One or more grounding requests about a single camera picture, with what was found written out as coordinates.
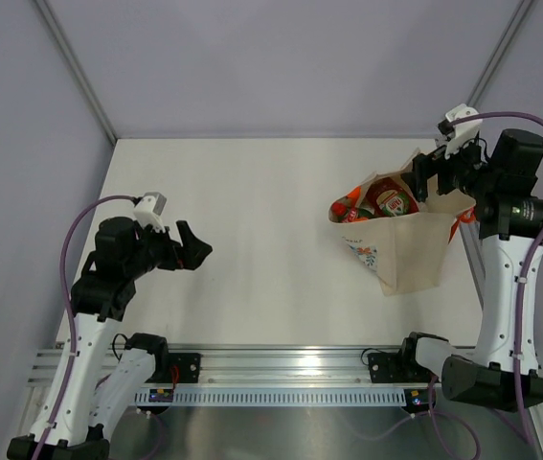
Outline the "green Fairy dish soap bottle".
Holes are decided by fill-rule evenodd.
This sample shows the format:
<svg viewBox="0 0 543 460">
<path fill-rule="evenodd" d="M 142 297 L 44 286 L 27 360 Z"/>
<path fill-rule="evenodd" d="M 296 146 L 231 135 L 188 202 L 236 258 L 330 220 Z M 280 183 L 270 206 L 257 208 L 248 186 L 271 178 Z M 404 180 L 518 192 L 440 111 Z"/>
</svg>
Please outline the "green Fairy dish soap bottle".
<svg viewBox="0 0 543 460">
<path fill-rule="evenodd" d="M 338 223 L 352 223 L 375 218 L 374 213 L 366 208 L 348 206 L 341 202 L 333 203 L 330 211 Z"/>
</svg>

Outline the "red ketchup bottle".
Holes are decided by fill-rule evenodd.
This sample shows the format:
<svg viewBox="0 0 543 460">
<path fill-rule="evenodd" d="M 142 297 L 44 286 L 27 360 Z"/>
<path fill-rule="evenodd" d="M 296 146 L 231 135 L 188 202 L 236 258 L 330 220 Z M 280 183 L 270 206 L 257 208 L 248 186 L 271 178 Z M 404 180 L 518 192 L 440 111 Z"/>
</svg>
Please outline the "red ketchup bottle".
<svg viewBox="0 0 543 460">
<path fill-rule="evenodd" d="M 407 216 L 419 211 L 407 190 L 391 177 L 374 182 L 366 192 L 366 199 L 375 214 L 382 218 Z"/>
</svg>

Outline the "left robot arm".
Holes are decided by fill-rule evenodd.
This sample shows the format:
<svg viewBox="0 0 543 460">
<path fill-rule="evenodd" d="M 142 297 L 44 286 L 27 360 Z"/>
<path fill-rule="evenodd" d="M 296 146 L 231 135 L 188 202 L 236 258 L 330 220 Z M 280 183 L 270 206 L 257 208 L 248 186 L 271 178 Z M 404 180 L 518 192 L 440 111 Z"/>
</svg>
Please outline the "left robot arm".
<svg viewBox="0 0 543 460">
<path fill-rule="evenodd" d="M 102 362 L 136 293 L 136 281 L 154 269 L 196 270 L 212 247 L 188 223 L 142 226 L 132 218 L 104 220 L 95 249 L 71 288 L 70 336 L 39 415 L 26 435 L 11 439 L 10 459 L 106 459 L 110 440 L 136 391 L 171 372 L 167 340 L 136 333 L 117 368 L 100 377 Z"/>
</svg>

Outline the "canvas bag orange handles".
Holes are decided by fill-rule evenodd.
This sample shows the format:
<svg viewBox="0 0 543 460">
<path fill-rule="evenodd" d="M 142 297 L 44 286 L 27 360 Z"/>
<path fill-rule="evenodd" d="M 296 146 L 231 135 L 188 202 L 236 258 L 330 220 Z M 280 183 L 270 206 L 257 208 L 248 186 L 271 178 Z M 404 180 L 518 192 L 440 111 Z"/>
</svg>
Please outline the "canvas bag orange handles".
<svg viewBox="0 0 543 460">
<path fill-rule="evenodd" d="M 462 222 L 470 223 L 475 200 L 459 191 L 437 194 L 437 178 L 428 180 L 428 198 L 416 201 L 403 175 L 412 169 L 407 161 L 394 172 L 373 172 L 346 195 L 336 199 L 374 213 L 370 220 L 338 223 L 328 209 L 328 220 L 352 254 L 372 271 L 386 295 L 415 292 L 440 283 L 446 250 Z M 404 187 L 419 207 L 417 213 L 382 218 L 375 214 L 366 192 L 379 179 L 391 177 Z"/>
</svg>

